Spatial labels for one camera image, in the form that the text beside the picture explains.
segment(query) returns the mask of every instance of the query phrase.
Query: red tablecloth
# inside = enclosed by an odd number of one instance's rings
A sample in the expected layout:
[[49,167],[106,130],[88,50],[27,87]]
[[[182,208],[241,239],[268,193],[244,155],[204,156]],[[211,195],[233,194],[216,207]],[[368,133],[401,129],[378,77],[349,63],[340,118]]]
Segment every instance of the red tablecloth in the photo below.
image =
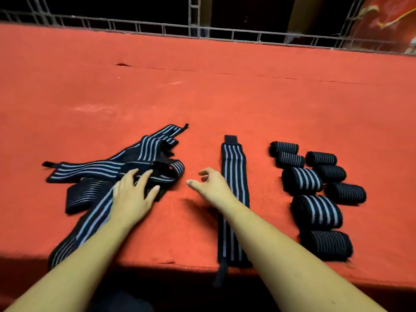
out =
[[235,134],[252,210],[293,239],[268,144],[335,153],[368,200],[340,206],[354,255],[330,267],[356,283],[416,288],[414,58],[7,24],[0,39],[1,258],[47,258],[79,218],[65,215],[68,185],[46,183],[43,161],[106,158],[189,123],[174,148],[185,175],[120,264],[216,271],[215,216],[185,180],[220,169],[223,136]]

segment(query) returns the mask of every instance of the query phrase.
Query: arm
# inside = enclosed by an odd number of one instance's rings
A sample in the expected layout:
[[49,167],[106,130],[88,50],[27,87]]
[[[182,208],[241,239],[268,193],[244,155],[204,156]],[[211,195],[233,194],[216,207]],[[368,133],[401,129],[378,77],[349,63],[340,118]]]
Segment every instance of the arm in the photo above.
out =
[[108,265],[130,230],[150,210],[159,192],[155,186],[144,199],[147,171],[133,186],[129,171],[113,190],[110,220],[90,239],[18,298],[6,311],[84,311]]
[[385,311],[301,245],[240,203],[222,175],[208,167],[189,187],[216,207],[282,312]]

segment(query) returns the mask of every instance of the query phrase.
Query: forearm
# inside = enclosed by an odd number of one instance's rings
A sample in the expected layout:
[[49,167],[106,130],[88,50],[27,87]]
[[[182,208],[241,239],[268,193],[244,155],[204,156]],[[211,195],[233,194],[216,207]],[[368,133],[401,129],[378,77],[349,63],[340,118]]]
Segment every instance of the forearm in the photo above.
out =
[[235,202],[220,211],[282,312],[384,311],[244,205]]
[[108,222],[7,311],[84,311],[130,229]]

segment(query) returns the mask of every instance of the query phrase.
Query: person's right hand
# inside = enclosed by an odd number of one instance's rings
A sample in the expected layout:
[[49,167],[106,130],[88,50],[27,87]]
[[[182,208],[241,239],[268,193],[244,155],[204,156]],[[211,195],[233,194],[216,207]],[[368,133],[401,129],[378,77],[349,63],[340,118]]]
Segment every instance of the person's right hand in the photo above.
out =
[[237,198],[232,193],[226,179],[220,172],[211,167],[199,171],[201,177],[200,183],[197,180],[187,180],[186,184],[204,197],[211,206],[223,212],[228,206],[238,203]]

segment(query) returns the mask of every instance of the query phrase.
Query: black roll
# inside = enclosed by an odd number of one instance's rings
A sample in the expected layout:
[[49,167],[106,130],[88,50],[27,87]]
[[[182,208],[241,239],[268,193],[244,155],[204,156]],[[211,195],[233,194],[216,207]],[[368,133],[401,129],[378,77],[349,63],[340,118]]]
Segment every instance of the black roll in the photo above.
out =
[[342,226],[341,210],[325,196],[296,195],[291,211],[300,231],[326,231]]
[[325,194],[340,204],[357,204],[367,200],[365,189],[358,185],[330,183],[325,186]]
[[321,260],[345,262],[354,252],[349,236],[340,231],[304,231],[300,244]]
[[306,153],[305,160],[308,166],[336,165],[338,162],[335,154],[312,151]]
[[313,168],[322,179],[322,182],[327,183],[339,183],[346,179],[346,172],[340,166],[334,165],[316,165]]
[[313,195],[320,192],[324,184],[319,175],[310,168],[288,167],[282,173],[283,190],[291,195]]
[[276,157],[276,166],[277,167],[304,167],[305,158],[303,156],[297,156],[296,154],[291,154],[287,152],[278,152]]
[[271,157],[276,158],[278,152],[286,152],[290,154],[297,154],[299,151],[299,145],[294,143],[273,141],[269,147],[269,153]]

